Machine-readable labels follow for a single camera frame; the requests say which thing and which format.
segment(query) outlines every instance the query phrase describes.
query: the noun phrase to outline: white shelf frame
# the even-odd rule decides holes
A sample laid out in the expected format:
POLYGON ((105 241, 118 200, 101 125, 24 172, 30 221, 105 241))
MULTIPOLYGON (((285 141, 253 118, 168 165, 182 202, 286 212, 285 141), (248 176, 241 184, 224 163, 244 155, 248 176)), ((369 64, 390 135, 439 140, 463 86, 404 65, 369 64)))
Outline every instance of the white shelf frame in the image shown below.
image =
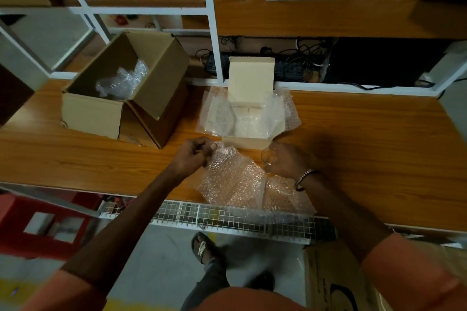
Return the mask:
MULTIPOLYGON (((208 30, 184 30, 184 29, 163 29, 163 32, 171 32, 174 35, 210 35, 213 43, 214 62, 217 69, 217 78, 187 78, 186 81, 192 85, 198 86, 227 86, 228 80, 225 80, 222 74, 222 67, 220 61, 220 47, 219 38, 217 34, 216 14, 214 8, 214 0, 205 0, 206 7, 184 8, 184 7, 108 7, 108 6, 90 6, 86 0, 78 0, 80 6, 74 7, 0 7, 1 14, 37 14, 37 13, 50 13, 55 9, 65 9, 73 14, 82 15, 87 23, 90 31, 86 33, 68 52, 65 54, 60 62, 51 68, 45 66, 44 62, 32 52, 8 27, 0 24, 0 31, 18 47, 23 54, 25 54, 31 61, 33 61, 44 73, 50 78, 73 78, 76 73, 74 72, 61 72, 61 66, 79 50, 80 46, 85 44, 92 36, 93 32, 97 32, 102 39, 108 43, 112 38, 112 33, 124 31, 126 28, 112 28, 107 27, 102 21, 100 14, 137 14, 137 15, 206 15, 209 21, 208 30)), ((145 31, 157 31, 157 29, 138 29, 145 31)), ((464 76, 467 73, 467 59, 465 61, 452 61, 452 55, 448 52, 440 63, 449 64, 449 66, 442 67, 446 72, 439 76, 440 70, 437 69, 436 85, 431 88, 423 87, 393 87, 387 89, 377 89, 365 91, 352 85, 340 84, 322 84, 322 83, 296 83, 296 82, 277 82, 275 85, 279 87, 287 87, 292 90, 303 91, 326 91, 326 92, 342 92, 342 93, 371 93, 371 94, 384 94, 384 95, 412 95, 412 96, 439 96, 453 81, 457 78, 464 76)))

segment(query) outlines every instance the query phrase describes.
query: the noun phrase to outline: foot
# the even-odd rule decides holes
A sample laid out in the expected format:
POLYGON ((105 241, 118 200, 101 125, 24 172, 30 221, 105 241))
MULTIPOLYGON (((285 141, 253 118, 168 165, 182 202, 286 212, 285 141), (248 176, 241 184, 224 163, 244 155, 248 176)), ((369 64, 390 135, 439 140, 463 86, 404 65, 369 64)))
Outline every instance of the foot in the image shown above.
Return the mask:
POLYGON ((275 284, 276 280, 273 274, 265 270, 263 273, 250 280, 245 287, 256 290, 274 291, 275 284))
MULTIPOLYGON (((193 242, 193 249, 195 251, 198 250, 198 247, 200 246, 201 242, 202 242, 201 236, 197 236, 197 238, 195 238, 195 241, 193 242)), ((203 257, 201 258, 201 263, 206 265, 209 261, 211 261, 213 257, 214 256, 213 256, 212 251, 210 251, 206 245, 206 248, 204 249, 204 252, 203 252, 203 257)))

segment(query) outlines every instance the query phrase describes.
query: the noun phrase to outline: person's right hand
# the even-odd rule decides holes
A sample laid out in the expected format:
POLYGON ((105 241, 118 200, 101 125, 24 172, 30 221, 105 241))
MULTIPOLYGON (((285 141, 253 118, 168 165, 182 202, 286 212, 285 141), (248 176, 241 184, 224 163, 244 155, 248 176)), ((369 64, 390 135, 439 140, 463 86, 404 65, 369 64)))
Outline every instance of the person's right hand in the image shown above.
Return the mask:
POLYGON ((316 160, 310 154, 305 154, 292 144, 272 142, 269 149, 276 153, 277 159, 266 166, 266 170, 286 178, 298 181, 300 176, 309 169, 316 169, 316 160))

